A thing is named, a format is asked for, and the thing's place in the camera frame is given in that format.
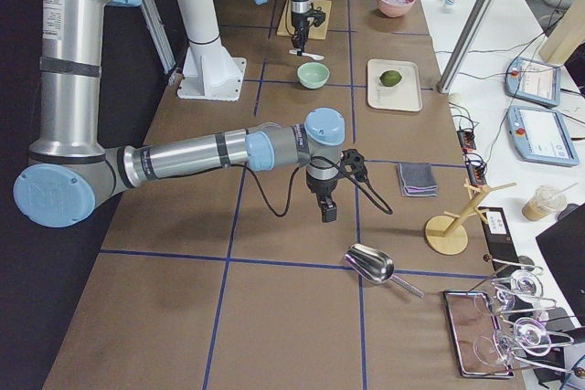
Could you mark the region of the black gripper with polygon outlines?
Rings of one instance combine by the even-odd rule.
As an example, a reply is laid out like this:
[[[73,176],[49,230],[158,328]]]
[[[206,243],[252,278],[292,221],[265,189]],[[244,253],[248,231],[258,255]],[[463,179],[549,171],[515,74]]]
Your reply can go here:
[[[310,26],[320,26],[325,13],[314,9],[311,1],[291,1],[294,49],[297,56],[304,52],[305,41],[308,39]]]
[[[311,157],[306,166],[306,183],[316,196],[323,223],[337,220],[337,205],[333,200],[333,191],[339,179],[351,177],[359,183],[368,181],[365,158],[356,149],[344,150],[338,158],[322,155]]]

